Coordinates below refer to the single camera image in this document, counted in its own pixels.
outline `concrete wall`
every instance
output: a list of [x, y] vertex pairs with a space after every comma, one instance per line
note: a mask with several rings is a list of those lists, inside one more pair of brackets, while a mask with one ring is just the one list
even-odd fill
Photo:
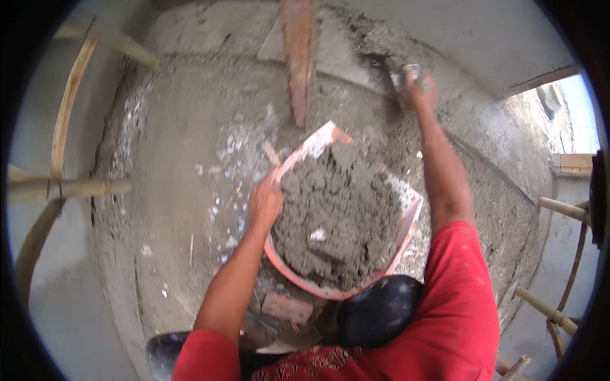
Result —
[[[86, 0], [77, 6], [116, 30], [141, 40], [156, 11], [147, 0]], [[10, 162], [48, 175], [57, 112], [66, 80], [84, 39], [53, 40], [31, 78], [13, 136]], [[104, 130], [124, 57], [98, 44], [79, 87], [65, 152], [65, 177], [88, 177]], [[11, 205], [13, 258], [45, 204]], [[103, 292], [93, 243], [89, 199], [69, 200], [37, 263], [30, 315], [44, 345], [68, 379], [135, 380]]]
[[453, 59], [496, 96], [574, 64], [533, 0], [346, 0]]
[[[589, 196], [589, 181], [558, 179], [556, 199], [568, 204], [578, 204]], [[581, 223], [559, 213], [552, 213], [547, 243], [542, 253], [538, 271], [529, 290], [552, 306], [557, 306], [565, 290], [572, 270]], [[565, 305], [567, 316], [581, 318], [589, 304], [599, 250], [591, 243], [591, 229], [587, 231], [583, 256], [576, 274], [575, 283]], [[565, 343], [569, 336], [562, 330]], [[557, 356], [551, 336], [547, 332], [546, 317], [522, 303], [515, 318], [500, 338], [500, 352], [516, 360], [522, 354], [532, 358], [525, 373], [534, 380], [545, 380], [557, 365]]]

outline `concrete floor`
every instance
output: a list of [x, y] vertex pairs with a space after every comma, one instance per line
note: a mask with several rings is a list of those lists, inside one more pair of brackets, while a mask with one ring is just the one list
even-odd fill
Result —
[[[134, 189], [95, 199], [94, 221], [107, 297], [136, 369], [145, 366], [143, 348], [152, 336], [191, 328], [215, 270], [231, 254], [229, 240], [239, 240], [240, 226], [247, 227], [243, 200], [270, 167], [263, 141], [286, 154], [333, 120], [425, 194], [417, 121], [401, 114], [383, 73], [354, 52], [345, 12], [318, 15], [320, 46], [345, 54], [327, 64], [328, 55], [318, 56], [307, 130], [294, 127], [285, 68], [260, 56], [262, 46], [281, 49], [272, 34], [277, 15], [276, 3], [263, 1], [167, 10], [147, 42], [163, 53], [162, 70], [133, 68], [118, 91], [96, 173], [131, 177]], [[440, 54], [405, 43], [441, 89], [439, 118], [467, 170], [504, 328], [518, 305], [507, 295], [516, 284], [529, 285], [546, 237], [549, 214], [532, 202], [551, 195], [544, 136], [519, 124]], [[426, 203], [400, 273], [423, 280], [429, 234]], [[316, 313], [325, 306], [264, 260], [252, 311], [270, 290], [313, 302]], [[297, 334], [289, 324], [267, 321], [292, 346], [315, 341], [320, 328], [311, 324]]]

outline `left hand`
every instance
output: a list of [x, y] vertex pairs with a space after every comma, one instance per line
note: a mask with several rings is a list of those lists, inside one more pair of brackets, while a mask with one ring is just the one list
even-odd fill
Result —
[[274, 169], [252, 190], [248, 200], [250, 226], [260, 226], [267, 232], [275, 223], [284, 205], [284, 195], [276, 181]]

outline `wooden pole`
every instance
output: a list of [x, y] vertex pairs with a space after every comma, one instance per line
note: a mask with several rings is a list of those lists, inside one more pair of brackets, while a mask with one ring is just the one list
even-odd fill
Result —
[[580, 258], [583, 256], [584, 249], [584, 240], [587, 237], [587, 224], [582, 223], [580, 227], [580, 236], [578, 238], [578, 246], [576, 247], [576, 256], [574, 257], [574, 264], [572, 265], [572, 272], [570, 272], [570, 277], [568, 278], [568, 283], [565, 286], [564, 294], [561, 296], [561, 301], [559, 301], [559, 305], [557, 309], [559, 311], [563, 311], [565, 307], [565, 303], [568, 301], [568, 297], [570, 296], [570, 292], [572, 290], [572, 286], [574, 286], [574, 280], [576, 279], [576, 272], [578, 272], [578, 267], [580, 265]]
[[55, 200], [46, 206], [26, 235], [19, 256], [15, 260], [17, 292], [26, 309], [30, 298], [30, 284], [32, 283], [36, 261], [40, 258], [40, 252], [45, 244], [46, 237], [49, 235], [53, 222], [59, 216], [64, 203], [65, 200]]
[[[498, 355], [496, 356], [496, 372], [498, 372], [499, 375], [506, 375], [506, 373], [511, 370], [513, 364], [514, 362], [511, 361], [510, 358], [498, 352]], [[521, 373], [515, 378], [515, 381], [532, 381], [532, 379]]]
[[574, 336], [578, 326], [570, 320], [561, 311], [557, 311], [551, 307], [548, 303], [543, 301], [541, 298], [533, 295], [528, 290], [521, 286], [517, 286], [515, 289], [515, 295], [523, 299], [527, 304], [540, 311], [544, 316], [548, 317], [552, 322], [561, 327], [570, 336]]
[[541, 197], [538, 199], [538, 205], [542, 208], [561, 213], [564, 216], [572, 217], [585, 224], [589, 224], [589, 214], [583, 208], [575, 207], [574, 205], [566, 204], [561, 201]]
[[127, 57], [144, 65], [159, 68], [159, 56], [146, 49], [130, 36], [124, 35], [99, 18], [84, 12], [72, 12], [64, 24], [57, 30], [54, 38], [74, 38], [87, 36], [95, 38], [99, 43], [116, 49]]
[[70, 114], [76, 92], [81, 84], [81, 79], [85, 73], [87, 63], [95, 48], [95, 39], [87, 37], [82, 45], [81, 51], [78, 53], [74, 66], [68, 76], [66, 89], [63, 92], [62, 103], [59, 106], [57, 121], [55, 123], [55, 134], [53, 136], [53, 149], [51, 151], [51, 178], [61, 179], [63, 176], [63, 152], [66, 146], [66, 136], [68, 133], [68, 125], [70, 123]]
[[553, 340], [553, 346], [555, 347], [555, 353], [557, 354], [557, 359], [559, 360], [565, 353], [564, 340], [559, 335], [557, 325], [549, 319], [547, 319], [547, 330], [549, 335], [551, 335], [551, 340]]
[[531, 357], [522, 355], [520, 359], [510, 368], [505, 375], [502, 376], [500, 381], [515, 381], [517, 377], [523, 372], [525, 368], [531, 363]]
[[102, 196], [106, 193], [125, 193], [131, 190], [131, 181], [125, 180], [36, 180], [7, 185], [7, 201], [38, 202], [70, 197]]
[[34, 173], [26, 171], [25, 169], [16, 166], [14, 164], [9, 164], [9, 182], [17, 183], [17, 182], [28, 182], [33, 180], [46, 180], [45, 176], [38, 176]]

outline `person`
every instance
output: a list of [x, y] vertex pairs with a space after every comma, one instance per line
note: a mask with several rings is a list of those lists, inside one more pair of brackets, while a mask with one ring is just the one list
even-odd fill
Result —
[[[436, 118], [438, 90], [429, 71], [423, 74], [426, 90], [417, 86], [407, 71], [405, 80], [405, 93], [422, 135], [432, 230], [425, 284], [412, 321], [401, 323], [400, 331], [381, 344], [316, 346], [277, 355], [272, 357], [273, 363], [268, 361], [253, 368], [251, 360], [244, 360], [238, 349], [242, 319], [254, 289], [265, 237], [282, 209], [282, 193], [272, 171], [251, 193], [249, 229], [210, 284], [193, 332], [176, 360], [174, 381], [249, 377], [252, 380], [493, 378], [500, 336], [498, 311], [475, 229], [466, 173]], [[402, 286], [404, 280], [397, 282]], [[383, 285], [373, 286], [372, 292], [381, 292]], [[369, 299], [385, 300], [377, 296]], [[380, 318], [388, 315], [382, 308], [367, 310], [379, 311]], [[362, 319], [357, 321], [360, 331], [375, 325]], [[244, 368], [245, 362], [250, 368]]]

